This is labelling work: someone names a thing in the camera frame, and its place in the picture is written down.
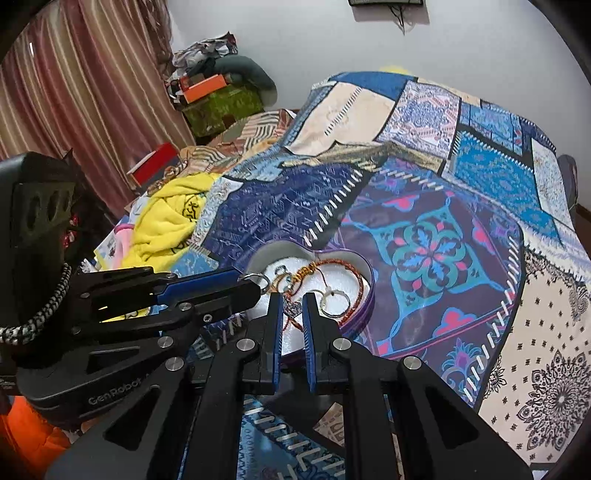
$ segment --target white wall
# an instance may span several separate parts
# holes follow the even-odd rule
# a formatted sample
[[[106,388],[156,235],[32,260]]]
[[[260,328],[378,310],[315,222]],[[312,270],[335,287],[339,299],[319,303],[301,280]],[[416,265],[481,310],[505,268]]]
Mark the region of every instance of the white wall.
[[[386,7],[347,0],[168,0],[173,47],[225,33],[275,80],[276,107],[298,108],[310,86],[345,70],[388,65],[498,103],[538,124],[579,165],[591,209],[591,86],[528,0],[426,0],[406,35]]]

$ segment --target wall-mounted object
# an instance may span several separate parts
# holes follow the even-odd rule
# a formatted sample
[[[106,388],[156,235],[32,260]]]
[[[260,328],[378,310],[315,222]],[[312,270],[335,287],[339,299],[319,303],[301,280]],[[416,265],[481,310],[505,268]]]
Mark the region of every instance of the wall-mounted object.
[[[349,5],[352,7],[360,7],[361,5],[423,5],[424,0],[349,0]]]

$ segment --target white foam insert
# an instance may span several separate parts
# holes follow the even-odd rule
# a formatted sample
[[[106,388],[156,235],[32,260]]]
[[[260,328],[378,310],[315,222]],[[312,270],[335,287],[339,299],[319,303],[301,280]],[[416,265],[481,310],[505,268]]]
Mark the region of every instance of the white foam insert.
[[[280,265],[285,265],[287,267],[287,271],[294,274],[301,267],[309,265],[309,263],[310,260],[305,258],[283,258],[268,265],[263,273],[269,278],[270,281],[273,281],[273,279],[277,276],[275,275],[275,269]],[[353,306],[353,303],[355,303],[355,299],[359,294],[359,281],[355,275],[353,275],[349,270],[346,270],[343,266],[336,264],[321,265],[319,268],[322,270],[322,273],[326,278],[326,283],[328,283],[329,287],[332,290],[344,291],[349,296],[351,306]],[[252,280],[255,280],[261,286],[264,286],[265,284],[265,281],[261,279],[253,278]],[[279,291],[282,292],[285,286],[286,282],[285,280],[282,280],[279,283]],[[301,286],[298,293],[292,297],[292,301],[301,301],[306,293],[314,289],[320,291],[327,290],[326,285],[324,285],[324,282],[322,281],[322,276],[318,272],[315,272],[313,275],[309,275],[304,279],[303,285]],[[368,294],[369,284],[367,280],[363,278],[363,296],[358,309],[363,305]],[[316,296],[316,302],[319,304],[320,310],[321,295],[318,292],[314,292],[314,295]],[[344,312],[345,308],[347,308],[347,300],[342,295],[335,294],[334,296],[329,296],[326,300],[325,309],[329,313],[336,314]],[[268,309],[269,294],[263,295],[258,303],[246,312],[246,315],[249,319],[255,319],[266,315]],[[298,315],[294,320],[302,325],[302,315]],[[285,325],[287,322],[286,315],[283,316],[283,322],[283,325]],[[293,325],[289,325],[285,332],[283,332],[283,345],[281,348],[281,354],[287,355],[288,353],[295,352],[301,348],[304,348],[304,334]]]

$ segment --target patchwork blanket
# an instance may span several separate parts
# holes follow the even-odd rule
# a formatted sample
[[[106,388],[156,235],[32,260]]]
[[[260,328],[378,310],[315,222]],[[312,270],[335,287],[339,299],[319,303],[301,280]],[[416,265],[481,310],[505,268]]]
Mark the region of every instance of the patchwork blanket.
[[[195,264],[244,269],[278,239],[360,253],[376,300],[355,340],[419,356],[532,470],[551,469],[591,402],[591,262],[539,127],[420,78],[341,73],[272,146],[225,164]],[[248,398],[238,478],[345,474],[338,452],[290,433]]]

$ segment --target keyring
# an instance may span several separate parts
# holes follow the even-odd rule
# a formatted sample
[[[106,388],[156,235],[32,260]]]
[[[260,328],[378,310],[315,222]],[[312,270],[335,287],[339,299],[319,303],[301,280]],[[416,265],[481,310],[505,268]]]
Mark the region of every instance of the keyring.
[[[261,288],[261,295],[265,295],[268,292],[269,287],[271,286],[271,282],[266,275],[263,275],[262,273],[245,273],[244,275],[240,275],[238,277],[238,281],[247,280],[251,277],[261,278],[267,282],[267,286],[264,288]]]
[[[345,308],[345,311],[343,313],[339,313],[337,315],[335,315],[334,313],[329,313],[327,312],[324,308],[326,307],[326,299],[328,298],[329,295],[339,295],[341,297],[345,297],[347,299],[347,308]],[[327,290],[326,293],[324,293],[322,295],[322,298],[320,299],[320,311],[322,313],[324,313],[324,315],[326,315],[328,318],[331,319],[337,319],[342,317],[345,313],[347,313],[349,311],[349,309],[351,308],[351,300],[349,298],[349,296],[342,290]]]

